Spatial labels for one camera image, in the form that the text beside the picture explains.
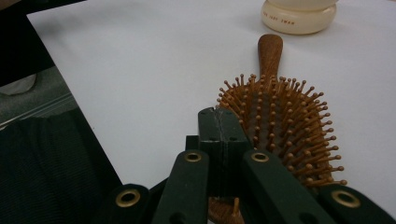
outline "black fabric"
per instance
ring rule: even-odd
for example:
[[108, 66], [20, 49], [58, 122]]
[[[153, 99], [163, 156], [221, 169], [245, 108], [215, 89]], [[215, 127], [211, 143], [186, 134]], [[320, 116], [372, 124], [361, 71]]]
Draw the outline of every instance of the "black fabric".
[[82, 0], [22, 0], [0, 11], [0, 86], [54, 66], [26, 14]]
[[79, 110], [0, 132], [0, 223], [89, 223], [120, 185]]

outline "wooden hairbrush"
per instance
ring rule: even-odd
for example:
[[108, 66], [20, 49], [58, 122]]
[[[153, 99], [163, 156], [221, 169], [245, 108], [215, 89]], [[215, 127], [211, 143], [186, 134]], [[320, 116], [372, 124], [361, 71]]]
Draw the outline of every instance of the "wooden hairbrush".
[[[327, 103], [318, 98], [323, 92], [304, 90], [306, 81], [295, 78], [277, 78], [277, 69], [283, 48], [278, 35], [263, 35], [259, 40], [260, 77], [236, 77], [236, 83], [224, 81], [227, 90], [220, 88], [219, 107], [232, 110], [239, 119], [255, 149], [266, 149], [277, 155], [283, 165], [307, 188], [315, 189], [329, 184], [346, 185], [345, 180], [334, 181], [332, 172], [344, 167], [332, 167], [329, 161], [338, 150], [331, 147], [335, 136], [329, 128], [330, 116], [324, 113]], [[237, 209], [238, 200], [209, 199], [209, 218], [215, 223], [244, 223]]]

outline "brass ring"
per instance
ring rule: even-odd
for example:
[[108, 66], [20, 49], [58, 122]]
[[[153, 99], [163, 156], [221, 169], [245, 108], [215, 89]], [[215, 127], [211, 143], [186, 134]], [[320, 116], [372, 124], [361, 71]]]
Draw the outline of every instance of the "brass ring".
[[130, 207], [135, 205], [140, 200], [140, 193], [137, 189], [125, 189], [117, 195], [116, 204], [119, 207]]
[[[348, 201], [342, 198], [341, 196], [347, 196]], [[345, 207], [350, 207], [350, 208], [357, 208], [361, 206], [361, 201], [353, 194], [346, 192], [344, 190], [335, 190], [332, 192], [332, 198], [340, 203], [341, 205]]]
[[262, 152], [255, 152], [251, 154], [251, 159], [259, 162], [266, 162], [270, 160], [270, 158]]
[[202, 156], [201, 156], [201, 154], [192, 152], [192, 153], [186, 154], [184, 156], [184, 159], [186, 159], [186, 161], [196, 162], [196, 161], [200, 161], [202, 159]]

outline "wooden handle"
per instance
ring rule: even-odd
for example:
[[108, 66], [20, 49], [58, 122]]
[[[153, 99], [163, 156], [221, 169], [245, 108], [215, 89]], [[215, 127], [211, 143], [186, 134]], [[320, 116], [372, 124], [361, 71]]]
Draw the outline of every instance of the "wooden handle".
[[277, 78], [280, 56], [283, 49], [283, 40], [279, 35], [262, 35], [259, 40], [260, 75]]

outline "hairbrush bristle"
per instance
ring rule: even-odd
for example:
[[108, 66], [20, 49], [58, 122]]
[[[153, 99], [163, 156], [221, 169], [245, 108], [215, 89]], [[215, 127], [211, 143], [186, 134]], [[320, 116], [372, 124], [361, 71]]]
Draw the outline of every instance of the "hairbrush bristle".
[[334, 181], [329, 161], [340, 160], [331, 156], [337, 146], [331, 147], [336, 137], [333, 132], [326, 102], [318, 98], [323, 92], [313, 92], [314, 87], [304, 89], [306, 81], [295, 78], [251, 75], [246, 83], [244, 75], [234, 84], [224, 81], [227, 90], [220, 88], [219, 106], [232, 110], [255, 149], [266, 149], [277, 155], [300, 182], [309, 187], [343, 184]]

